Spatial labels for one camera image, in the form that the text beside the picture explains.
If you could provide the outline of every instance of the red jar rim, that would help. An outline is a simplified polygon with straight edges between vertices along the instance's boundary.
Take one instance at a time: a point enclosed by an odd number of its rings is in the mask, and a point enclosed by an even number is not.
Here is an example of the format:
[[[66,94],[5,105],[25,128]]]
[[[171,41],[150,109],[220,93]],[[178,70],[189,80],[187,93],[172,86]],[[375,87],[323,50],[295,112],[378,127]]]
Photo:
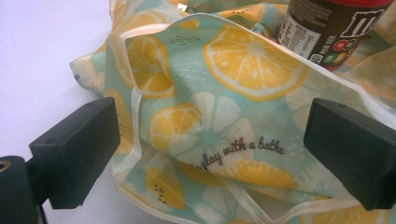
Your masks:
[[[384,7],[390,5],[393,0],[329,0],[335,4],[349,7]]]

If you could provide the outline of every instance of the drawstring bag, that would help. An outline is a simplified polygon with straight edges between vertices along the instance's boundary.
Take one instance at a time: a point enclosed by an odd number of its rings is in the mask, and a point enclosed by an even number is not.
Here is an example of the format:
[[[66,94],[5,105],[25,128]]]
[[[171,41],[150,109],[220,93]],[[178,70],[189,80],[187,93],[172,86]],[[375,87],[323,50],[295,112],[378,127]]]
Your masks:
[[[315,97],[396,129],[396,4],[331,73],[275,42],[288,2],[110,1],[106,43],[71,68],[116,100],[128,200],[176,223],[396,223],[303,144]]]

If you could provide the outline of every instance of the bag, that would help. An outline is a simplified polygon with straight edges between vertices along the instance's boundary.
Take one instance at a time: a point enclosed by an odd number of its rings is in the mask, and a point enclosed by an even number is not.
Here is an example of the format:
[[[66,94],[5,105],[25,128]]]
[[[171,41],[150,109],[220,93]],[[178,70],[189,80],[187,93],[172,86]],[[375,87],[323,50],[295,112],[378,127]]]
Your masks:
[[[111,163],[132,203],[177,223],[396,223],[303,144],[315,97],[396,130],[396,4],[331,73],[274,42],[288,1],[110,3],[107,42],[71,68],[116,99]]]

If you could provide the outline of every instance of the nutrition label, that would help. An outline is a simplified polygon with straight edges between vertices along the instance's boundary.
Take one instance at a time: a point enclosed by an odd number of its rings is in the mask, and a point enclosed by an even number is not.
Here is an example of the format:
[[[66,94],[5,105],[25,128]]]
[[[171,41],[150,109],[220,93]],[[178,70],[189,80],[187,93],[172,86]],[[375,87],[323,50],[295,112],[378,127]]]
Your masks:
[[[278,35],[280,45],[304,58],[308,58],[319,38],[320,34],[306,29],[297,23],[289,14],[283,22],[281,32]]]

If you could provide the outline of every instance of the translucent bag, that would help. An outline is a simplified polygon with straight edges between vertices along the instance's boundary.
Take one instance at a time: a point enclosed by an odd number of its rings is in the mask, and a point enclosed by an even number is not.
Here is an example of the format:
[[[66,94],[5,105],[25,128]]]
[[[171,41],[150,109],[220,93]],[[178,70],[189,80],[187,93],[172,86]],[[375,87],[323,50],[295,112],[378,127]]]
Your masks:
[[[395,209],[365,211],[303,144],[314,97],[396,129],[396,4],[334,74],[271,40],[288,1],[110,3],[107,42],[71,67],[116,99],[113,173],[132,203],[177,223],[396,223]]]

